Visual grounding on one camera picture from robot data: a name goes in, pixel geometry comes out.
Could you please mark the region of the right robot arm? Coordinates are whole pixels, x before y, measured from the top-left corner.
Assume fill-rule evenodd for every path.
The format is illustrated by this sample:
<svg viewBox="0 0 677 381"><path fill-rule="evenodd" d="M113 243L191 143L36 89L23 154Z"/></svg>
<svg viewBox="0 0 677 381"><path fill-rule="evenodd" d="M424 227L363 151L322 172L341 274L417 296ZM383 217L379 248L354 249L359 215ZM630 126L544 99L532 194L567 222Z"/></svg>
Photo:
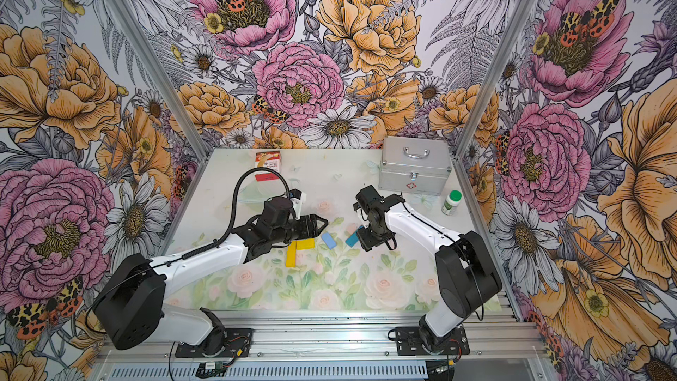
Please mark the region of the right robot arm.
<svg viewBox="0 0 677 381"><path fill-rule="evenodd" d="M433 222L403 203L388 211L373 209L356 231L363 250L382 244L394 248L398 239L417 243L435 259L440 301L421 317L419 326L397 328L396 341L407 353L417 347L427 355L461 356L463 324L502 290L502 280L483 238L474 231L458 233Z"/></svg>

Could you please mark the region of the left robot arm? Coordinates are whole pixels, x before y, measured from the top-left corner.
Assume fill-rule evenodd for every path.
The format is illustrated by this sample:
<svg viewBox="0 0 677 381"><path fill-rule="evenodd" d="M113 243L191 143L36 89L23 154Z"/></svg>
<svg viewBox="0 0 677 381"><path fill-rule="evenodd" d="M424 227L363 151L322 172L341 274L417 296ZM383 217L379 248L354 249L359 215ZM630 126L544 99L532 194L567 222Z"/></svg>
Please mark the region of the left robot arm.
<svg viewBox="0 0 677 381"><path fill-rule="evenodd" d="M232 229L223 243L154 259L133 254L96 298L93 313L118 350L146 341L175 341L203 356L216 356L227 348L227 330L220 319L207 308L170 305L167 297L208 275L257 259L277 245L318 237L328 225L325 218L310 214L267 227L258 215Z"/></svg>

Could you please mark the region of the teal block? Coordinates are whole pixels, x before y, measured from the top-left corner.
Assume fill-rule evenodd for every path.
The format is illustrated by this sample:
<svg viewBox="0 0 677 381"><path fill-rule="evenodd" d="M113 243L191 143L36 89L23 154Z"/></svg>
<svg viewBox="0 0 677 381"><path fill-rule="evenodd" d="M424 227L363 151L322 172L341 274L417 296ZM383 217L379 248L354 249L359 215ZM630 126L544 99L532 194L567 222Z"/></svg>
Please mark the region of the teal block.
<svg viewBox="0 0 677 381"><path fill-rule="evenodd" d="M358 228L357 228L357 229L356 229L356 230L355 230L355 231L347 238L347 240L346 240L346 245L347 245L349 248L353 248L354 246L357 245L357 243L359 243L359 236L358 236L358 233L359 233L360 229L362 229L362 226L359 226L359 227L358 227Z"/></svg>

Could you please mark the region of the yellow block crosswise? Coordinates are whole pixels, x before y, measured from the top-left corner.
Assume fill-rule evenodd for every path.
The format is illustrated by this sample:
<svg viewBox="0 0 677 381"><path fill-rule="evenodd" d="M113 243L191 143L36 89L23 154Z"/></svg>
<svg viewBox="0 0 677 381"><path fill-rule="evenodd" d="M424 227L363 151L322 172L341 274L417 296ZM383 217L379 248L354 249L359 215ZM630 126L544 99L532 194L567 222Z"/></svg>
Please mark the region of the yellow block crosswise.
<svg viewBox="0 0 677 381"><path fill-rule="evenodd" d="M295 241L295 246L297 250L312 250L315 248L315 239L304 239Z"/></svg>

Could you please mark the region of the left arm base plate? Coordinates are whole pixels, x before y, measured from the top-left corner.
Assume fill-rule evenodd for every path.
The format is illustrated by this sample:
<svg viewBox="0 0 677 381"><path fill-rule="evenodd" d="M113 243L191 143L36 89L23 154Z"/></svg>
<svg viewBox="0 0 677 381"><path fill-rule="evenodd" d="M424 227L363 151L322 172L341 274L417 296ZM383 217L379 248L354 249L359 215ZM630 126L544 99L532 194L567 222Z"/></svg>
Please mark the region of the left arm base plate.
<svg viewBox="0 0 677 381"><path fill-rule="evenodd" d="M179 359L248 357L253 333L251 328L215 330L198 346L180 343L174 356Z"/></svg>

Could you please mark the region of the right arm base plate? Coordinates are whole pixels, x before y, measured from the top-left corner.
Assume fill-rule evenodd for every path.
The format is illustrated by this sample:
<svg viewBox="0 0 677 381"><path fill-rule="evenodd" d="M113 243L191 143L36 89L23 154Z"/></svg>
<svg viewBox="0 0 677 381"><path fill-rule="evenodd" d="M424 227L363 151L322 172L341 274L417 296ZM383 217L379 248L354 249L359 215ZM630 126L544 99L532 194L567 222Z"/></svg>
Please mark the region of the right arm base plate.
<svg viewBox="0 0 677 381"><path fill-rule="evenodd" d="M423 326L393 328L387 338L396 344L399 356L449 356L460 358L471 353L463 326L457 326L443 337L436 337Z"/></svg>

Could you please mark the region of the long yellow block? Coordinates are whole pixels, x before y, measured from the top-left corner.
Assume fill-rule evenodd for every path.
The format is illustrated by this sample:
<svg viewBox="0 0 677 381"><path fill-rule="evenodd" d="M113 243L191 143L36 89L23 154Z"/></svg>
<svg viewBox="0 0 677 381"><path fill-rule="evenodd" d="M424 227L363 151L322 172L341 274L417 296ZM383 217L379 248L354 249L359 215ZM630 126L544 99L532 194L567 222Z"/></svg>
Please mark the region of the long yellow block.
<svg viewBox="0 0 677 381"><path fill-rule="evenodd" d="M296 267L296 252L297 252L297 247L295 243L291 243L289 247L287 247L287 257L286 257L286 267L287 268L295 268Z"/></svg>

